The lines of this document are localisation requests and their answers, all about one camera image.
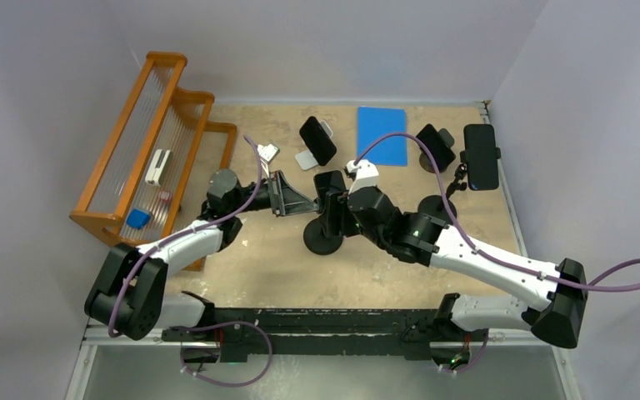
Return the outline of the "black round-base phone stand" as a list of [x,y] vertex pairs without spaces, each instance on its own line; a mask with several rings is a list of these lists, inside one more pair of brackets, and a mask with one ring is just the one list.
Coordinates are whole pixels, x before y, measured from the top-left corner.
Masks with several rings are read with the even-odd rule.
[[326,237],[323,229],[323,203],[317,201],[317,217],[310,221],[303,231],[303,242],[314,254],[327,256],[335,253],[343,244],[344,237]]

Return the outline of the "black smartphone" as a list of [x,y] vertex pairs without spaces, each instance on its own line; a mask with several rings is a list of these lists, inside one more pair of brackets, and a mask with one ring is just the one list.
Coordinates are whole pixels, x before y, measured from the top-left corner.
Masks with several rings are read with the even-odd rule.
[[346,190],[343,173],[339,170],[321,172],[313,177],[317,200],[322,203],[329,193],[341,193]]

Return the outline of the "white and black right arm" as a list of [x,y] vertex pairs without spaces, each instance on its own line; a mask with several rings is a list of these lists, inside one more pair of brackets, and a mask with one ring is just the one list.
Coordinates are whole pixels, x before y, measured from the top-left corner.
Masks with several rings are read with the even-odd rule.
[[330,192],[323,207],[329,238],[361,235],[400,262],[461,273],[506,293],[446,296],[434,318],[441,337],[506,328],[529,331],[559,348],[578,345],[588,300],[580,262],[541,262],[464,238],[442,219],[401,212],[377,187]]

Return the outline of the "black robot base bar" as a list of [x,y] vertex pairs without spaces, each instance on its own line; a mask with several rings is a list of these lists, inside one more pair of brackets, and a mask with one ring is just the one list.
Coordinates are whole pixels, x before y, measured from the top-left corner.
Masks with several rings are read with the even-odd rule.
[[466,341],[478,343],[486,330],[468,332],[441,308],[337,309],[214,307],[188,329],[170,327],[173,343],[216,342],[224,363],[250,355],[397,356],[408,361],[451,359]]

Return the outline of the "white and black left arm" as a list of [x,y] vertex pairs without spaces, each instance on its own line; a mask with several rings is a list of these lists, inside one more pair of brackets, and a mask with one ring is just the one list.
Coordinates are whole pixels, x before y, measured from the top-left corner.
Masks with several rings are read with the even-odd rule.
[[197,295],[166,295],[167,280],[227,248],[240,233],[239,213],[269,210],[277,217],[313,213],[315,200],[296,191],[280,171],[244,187],[223,169],[211,176],[200,215],[180,231],[148,244],[111,247],[84,303],[92,320],[113,337],[140,340],[154,329],[181,328],[193,340],[210,338],[215,318]]

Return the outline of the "white folding phone stand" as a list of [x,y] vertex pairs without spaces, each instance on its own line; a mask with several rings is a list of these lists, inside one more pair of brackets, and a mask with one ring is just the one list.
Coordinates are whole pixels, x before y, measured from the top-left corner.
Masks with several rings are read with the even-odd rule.
[[326,166],[337,153],[333,131],[324,120],[309,117],[300,127],[299,135],[307,149],[299,152],[295,159],[303,171]]

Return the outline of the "black phone on white stand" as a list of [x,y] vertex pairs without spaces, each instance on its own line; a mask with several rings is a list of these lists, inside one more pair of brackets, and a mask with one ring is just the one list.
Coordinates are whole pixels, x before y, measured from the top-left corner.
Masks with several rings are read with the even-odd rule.
[[326,166],[336,155],[336,145],[316,117],[311,116],[305,121],[299,135],[320,166]]

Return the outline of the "black tall phone stand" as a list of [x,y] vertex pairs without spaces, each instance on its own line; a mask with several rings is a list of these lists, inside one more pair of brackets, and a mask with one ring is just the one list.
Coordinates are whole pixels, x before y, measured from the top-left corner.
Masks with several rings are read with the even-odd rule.
[[447,206],[445,206],[444,204],[443,195],[436,194],[436,195],[426,196],[418,204],[417,210],[420,213],[425,213],[427,215],[442,219],[447,222],[450,220],[448,216],[448,211],[451,211],[455,217],[458,215],[457,208],[454,205],[454,203],[450,201],[450,197],[455,192],[467,191],[468,189],[470,188],[468,187],[467,167],[464,163],[460,162],[453,174],[453,180],[449,183],[445,191],[445,197],[447,198]]

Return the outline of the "blue rectangular mat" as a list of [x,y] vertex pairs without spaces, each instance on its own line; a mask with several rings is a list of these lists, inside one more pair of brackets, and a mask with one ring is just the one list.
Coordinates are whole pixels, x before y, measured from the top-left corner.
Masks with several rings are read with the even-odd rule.
[[[406,113],[400,108],[359,107],[357,109],[357,155],[389,133],[406,132]],[[405,137],[381,141],[365,157],[376,165],[406,167],[408,151]]]

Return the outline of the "orange wooden rack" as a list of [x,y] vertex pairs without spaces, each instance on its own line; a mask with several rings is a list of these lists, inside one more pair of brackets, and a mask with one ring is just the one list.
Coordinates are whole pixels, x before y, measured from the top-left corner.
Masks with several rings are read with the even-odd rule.
[[[175,233],[200,212],[206,173],[227,168],[238,137],[230,122],[210,120],[215,97],[180,85],[187,58],[149,52],[70,218],[107,246],[139,245]],[[160,187],[144,182],[152,155],[172,157]],[[162,201],[158,194],[172,198]],[[125,223],[134,208],[149,211],[140,230]]]

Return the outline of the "white device on rack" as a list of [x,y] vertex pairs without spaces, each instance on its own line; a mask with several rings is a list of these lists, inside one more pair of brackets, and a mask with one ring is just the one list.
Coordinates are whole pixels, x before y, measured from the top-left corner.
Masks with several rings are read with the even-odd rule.
[[160,187],[173,152],[170,149],[157,149],[149,162],[144,182],[150,186]]

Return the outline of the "blue object on rack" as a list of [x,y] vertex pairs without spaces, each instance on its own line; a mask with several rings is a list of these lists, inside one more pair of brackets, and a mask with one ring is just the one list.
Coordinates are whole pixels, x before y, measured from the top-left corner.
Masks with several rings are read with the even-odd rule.
[[125,223],[131,229],[140,230],[145,228],[150,220],[151,214],[149,213],[149,211],[140,208],[134,208],[127,215]]

